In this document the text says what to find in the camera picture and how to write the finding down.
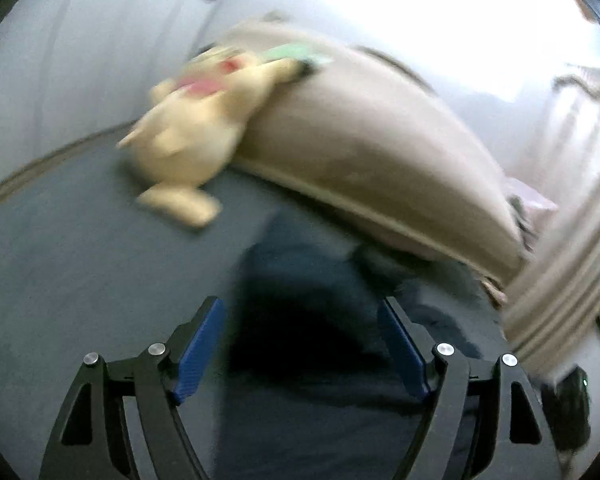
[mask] pillow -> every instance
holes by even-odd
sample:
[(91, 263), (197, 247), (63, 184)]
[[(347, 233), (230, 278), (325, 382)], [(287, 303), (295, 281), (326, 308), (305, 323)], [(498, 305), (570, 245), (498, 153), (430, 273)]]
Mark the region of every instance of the pillow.
[(513, 276), (522, 244), (502, 169), (442, 101), (392, 65), (286, 24), (241, 23), (221, 43), (307, 43), (333, 60), (276, 89), (238, 166), (496, 280)]

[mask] plush toy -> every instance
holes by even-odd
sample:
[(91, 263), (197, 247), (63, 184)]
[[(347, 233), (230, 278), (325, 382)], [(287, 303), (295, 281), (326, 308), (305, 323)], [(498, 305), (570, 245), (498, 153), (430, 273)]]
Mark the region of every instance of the plush toy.
[(179, 78), (155, 86), (154, 108), (118, 143), (155, 182), (138, 200), (191, 226), (212, 221), (221, 206), (199, 186), (229, 163), (247, 120), (276, 83), (298, 80), (320, 63), (300, 50), (302, 55), (293, 47), (285, 57), (278, 47), (259, 58), (214, 47), (191, 60)]

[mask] metal screw head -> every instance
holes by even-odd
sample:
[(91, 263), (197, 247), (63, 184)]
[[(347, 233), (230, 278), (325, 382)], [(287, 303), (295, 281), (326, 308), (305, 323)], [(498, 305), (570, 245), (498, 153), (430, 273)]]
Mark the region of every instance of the metal screw head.
[(98, 355), (97, 352), (89, 352), (87, 355), (85, 355), (82, 358), (82, 362), (84, 364), (86, 364), (87, 366), (93, 366), (94, 364), (96, 364), (98, 362), (98, 358), (100, 356)]
[(149, 346), (149, 354), (151, 355), (162, 355), (164, 354), (164, 351), (167, 349), (167, 347), (165, 345), (163, 345), (162, 343), (154, 343), (151, 346)]
[(507, 366), (515, 366), (518, 364), (518, 359), (515, 355), (512, 354), (504, 354), (502, 356), (502, 362)]
[(436, 350), (442, 355), (452, 355), (456, 351), (449, 343), (440, 343)]

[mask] white wall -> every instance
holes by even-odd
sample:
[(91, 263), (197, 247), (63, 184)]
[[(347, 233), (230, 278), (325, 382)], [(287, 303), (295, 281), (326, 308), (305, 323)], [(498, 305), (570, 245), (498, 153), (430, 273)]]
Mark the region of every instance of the white wall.
[(0, 26), (0, 180), (135, 119), (195, 46), (274, 9), (413, 66), (512, 173), (563, 63), (600, 66), (573, 0), (21, 0)]
[(20, 0), (0, 24), (0, 180), (139, 117), (218, 3)]
[(600, 66), (600, 27), (573, 0), (224, 0), (205, 39), (273, 9), (408, 63), (509, 171), (560, 67)]

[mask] plush toy ear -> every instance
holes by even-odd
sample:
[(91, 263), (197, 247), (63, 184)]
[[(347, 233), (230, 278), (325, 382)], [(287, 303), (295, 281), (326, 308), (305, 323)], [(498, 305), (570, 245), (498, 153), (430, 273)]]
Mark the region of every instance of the plush toy ear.
[(189, 59), (187, 63), (182, 68), (182, 72), (185, 73), (187, 70), (192, 70), (196, 66), (199, 66), (200, 63), (205, 62), (207, 59), (218, 56), (221, 52), (226, 49), (224, 46), (219, 46), (216, 44), (209, 44), (206, 47), (202, 48), (194, 57)]
[(215, 48), (216, 46), (218, 46), (217, 43), (209, 43), (208, 45), (202, 47), (199, 51), (197, 51), (193, 57), (198, 57), (200, 54), (204, 54), (207, 50), (211, 50), (212, 48)]
[(149, 90), (149, 98), (155, 106), (164, 101), (171, 92), (177, 89), (176, 82), (172, 78), (165, 79), (159, 82), (156, 86)]

